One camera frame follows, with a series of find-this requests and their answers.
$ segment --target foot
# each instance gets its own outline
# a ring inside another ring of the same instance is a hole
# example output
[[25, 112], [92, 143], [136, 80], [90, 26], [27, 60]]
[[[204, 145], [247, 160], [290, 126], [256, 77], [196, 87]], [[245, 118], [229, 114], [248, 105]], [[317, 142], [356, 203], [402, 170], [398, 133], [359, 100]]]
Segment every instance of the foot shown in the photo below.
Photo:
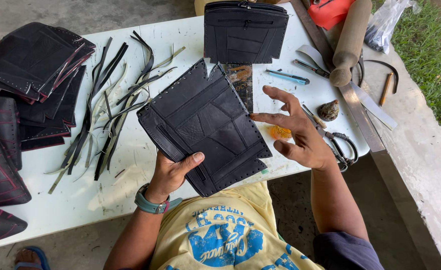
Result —
[[[17, 255], [15, 256], [14, 264], [17, 264], [19, 262], [30, 262], [40, 265], [41, 259], [39, 259], [39, 256], [37, 256], [37, 253], [35, 253], [34, 251], [29, 249], [22, 249], [19, 252], [17, 252]], [[39, 270], [39, 269], [35, 267], [19, 267], [18, 270]]]

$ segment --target hand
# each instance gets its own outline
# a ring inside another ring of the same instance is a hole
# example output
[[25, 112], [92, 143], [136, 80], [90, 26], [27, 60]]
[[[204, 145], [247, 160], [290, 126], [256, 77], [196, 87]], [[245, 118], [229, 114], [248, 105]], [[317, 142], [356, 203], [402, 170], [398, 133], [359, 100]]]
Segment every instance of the hand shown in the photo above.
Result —
[[332, 164], [337, 167], [332, 150], [302, 110], [299, 100], [293, 94], [269, 85], [264, 85], [262, 91], [271, 99], [284, 102], [285, 104], [280, 109], [290, 114], [289, 116], [282, 113], [251, 114], [254, 121], [278, 125], [292, 132], [295, 144], [277, 140], [274, 142], [274, 148], [286, 158], [304, 167], [320, 170], [327, 169]]
[[145, 199], [151, 203], [163, 203], [169, 193], [184, 183], [186, 174], [203, 161], [204, 154], [202, 152], [194, 153], [180, 162], [174, 162], [158, 151], [154, 176], [145, 191]]

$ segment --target table surface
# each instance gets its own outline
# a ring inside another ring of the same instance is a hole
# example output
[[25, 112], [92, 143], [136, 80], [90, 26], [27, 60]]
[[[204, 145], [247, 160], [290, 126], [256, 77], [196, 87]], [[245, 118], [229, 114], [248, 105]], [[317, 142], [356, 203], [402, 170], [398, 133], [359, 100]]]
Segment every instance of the table surface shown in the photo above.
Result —
[[[327, 123], [326, 130], [345, 133], [356, 144], [361, 156], [367, 154], [369, 147], [339, 90], [332, 87], [328, 80], [298, 68], [293, 64], [295, 58], [306, 61], [310, 60], [305, 55], [296, 52], [296, 49], [303, 44], [312, 45], [312, 42], [291, 4], [285, 3], [279, 4], [279, 6], [287, 10], [289, 23], [280, 59], [273, 59], [272, 64], [253, 65], [253, 111], [255, 113], [284, 113], [280, 110], [283, 105], [282, 102], [271, 100], [267, 95], [263, 94], [261, 90], [263, 85], [276, 86], [292, 93], [311, 110], [314, 110], [322, 103], [338, 99], [340, 107], [339, 116], [336, 120]], [[92, 87], [92, 68], [100, 61], [103, 46], [107, 43], [109, 37], [113, 38], [107, 55], [109, 61], [115, 56], [123, 42], [129, 45], [120, 65], [116, 67], [109, 82], [104, 86], [106, 88], [111, 82], [121, 77], [123, 72], [122, 64], [126, 63], [128, 67], [127, 76], [120, 84], [120, 90], [123, 93], [126, 93], [128, 86], [135, 82], [141, 69], [144, 68], [146, 60], [148, 60], [146, 59], [148, 54], [145, 49], [137, 41], [129, 37], [132, 31], [135, 30], [139, 33], [146, 43], [152, 47], [155, 64], [160, 63], [171, 55], [172, 46], [174, 46], [175, 51], [185, 46], [186, 49], [168, 67], [177, 66], [177, 68], [150, 85], [151, 96], [155, 96], [203, 56], [203, 22], [204, 18], [200, 16], [85, 35], [84, 37], [95, 43], [97, 48], [95, 54], [85, 63], [87, 69], [75, 108], [76, 122], [82, 123], [87, 92]], [[299, 85], [288, 80], [270, 76], [265, 72], [266, 69], [278, 70], [280, 68], [284, 72], [309, 78], [310, 84]], [[269, 145], [273, 157], [262, 160], [266, 163], [267, 169], [242, 182], [236, 183], [232, 187], [309, 170], [309, 168], [284, 158], [274, 149], [272, 146], [274, 139], [270, 135], [271, 125], [264, 123], [256, 124]], [[79, 125], [72, 128], [73, 136], [65, 138], [64, 145], [22, 153], [24, 167], [19, 173], [32, 194], [32, 200], [23, 205], [0, 208], [25, 220], [28, 223], [28, 227], [19, 234], [0, 240], [0, 246], [128, 215], [134, 211], [136, 208], [134, 204], [135, 193], [140, 186], [150, 181], [154, 173], [156, 159], [156, 147], [140, 126], [134, 112], [128, 114], [126, 118], [119, 143], [111, 160], [110, 171], [104, 171], [99, 181], [93, 181], [97, 157], [86, 170], [84, 166], [87, 155], [86, 147], [82, 159], [73, 169], [72, 175], [64, 175], [54, 193], [47, 193], [57, 175], [45, 173], [59, 169], [64, 159], [64, 151], [79, 133], [80, 128], [81, 126]], [[102, 148], [107, 133], [94, 134], [98, 140], [98, 148]], [[346, 155], [353, 156], [353, 153], [347, 150], [349, 148], [346, 144], [343, 142], [339, 144], [345, 149]], [[115, 175], [122, 170], [125, 171], [115, 178]], [[195, 196], [197, 196], [197, 193], [187, 181], [171, 195], [173, 199], [178, 197], [187, 199]]]

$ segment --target orange fabric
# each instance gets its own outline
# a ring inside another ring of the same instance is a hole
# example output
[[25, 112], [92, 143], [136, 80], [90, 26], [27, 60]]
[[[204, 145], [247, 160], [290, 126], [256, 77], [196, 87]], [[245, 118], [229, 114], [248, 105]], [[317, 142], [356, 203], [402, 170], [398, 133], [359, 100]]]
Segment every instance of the orange fabric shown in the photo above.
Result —
[[314, 5], [311, 1], [307, 12], [316, 25], [329, 30], [345, 19], [352, 3], [354, 0], [321, 0]]

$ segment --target wooden rolling pin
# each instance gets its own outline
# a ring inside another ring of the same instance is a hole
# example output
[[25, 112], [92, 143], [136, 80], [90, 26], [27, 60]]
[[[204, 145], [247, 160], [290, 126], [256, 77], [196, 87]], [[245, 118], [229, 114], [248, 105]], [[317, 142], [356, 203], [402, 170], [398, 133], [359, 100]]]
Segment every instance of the wooden rolling pin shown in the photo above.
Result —
[[329, 80], [333, 86], [343, 87], [352, 78], [350, 68], [359, 61], [371, 9], [371, 0], [356, 0], [350, 5], [332, 59], [336, 68], [330, 74]]

